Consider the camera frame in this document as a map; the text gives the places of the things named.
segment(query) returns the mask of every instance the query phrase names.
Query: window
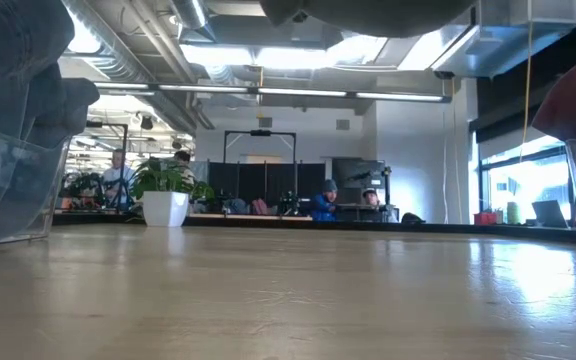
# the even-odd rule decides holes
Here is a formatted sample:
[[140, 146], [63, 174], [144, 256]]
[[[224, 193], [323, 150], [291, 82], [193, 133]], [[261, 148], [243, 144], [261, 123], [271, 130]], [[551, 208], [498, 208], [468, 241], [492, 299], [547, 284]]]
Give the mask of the window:
[[505, 211], [509, 202], [515, 202], [523, 223], [536, 219], [534, 202], [556, 200], [564, 218], [570, 219], [573, 194], [567, 156], [561, 145], [552, 138], [540, 138], [524, 145], [521, 163], [518, 148], [482, 161], [482, 210]]

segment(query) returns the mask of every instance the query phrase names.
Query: person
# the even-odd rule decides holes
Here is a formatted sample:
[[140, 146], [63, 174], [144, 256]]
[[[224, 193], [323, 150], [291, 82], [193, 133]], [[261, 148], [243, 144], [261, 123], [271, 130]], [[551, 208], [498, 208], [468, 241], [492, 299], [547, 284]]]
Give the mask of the person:
[[173, 158], [181, 167], [181, 176], [191, 185], [195, 184], [195, 174], [190, 170], [190, 154], [185, 151], [177, 151]]
[[337, 221], [334, 204], [336, 199], [337, 184], [335, 180], [328, 179], [324, 182], [322, 193], [312, 200], [311, 216], [313, 221]]
[[366, 202], [366, 205], [379, 206], [379, 196], [377, 196], [375, 189], [366, 189], [362, 196]]
[[[119, 188], [121, 186], [121, 165], [124, 162], [124, 151], [122, 149], [116, 149], [112, 152], [112, 167], [103, 174], [103, 184], [106, 188], [106, 200], [109, 206], [117, 206], [117, 195], [119, 193]], [[123, 210], [128, 210], [128, 194], [126, 194], [126, 189], [130, 191], [132, 184], [134, 183], [135, 171], [129, 166], [124, 164], [124, 184], [126, 187], [121, 188], [121, 200], [120, 206]]]

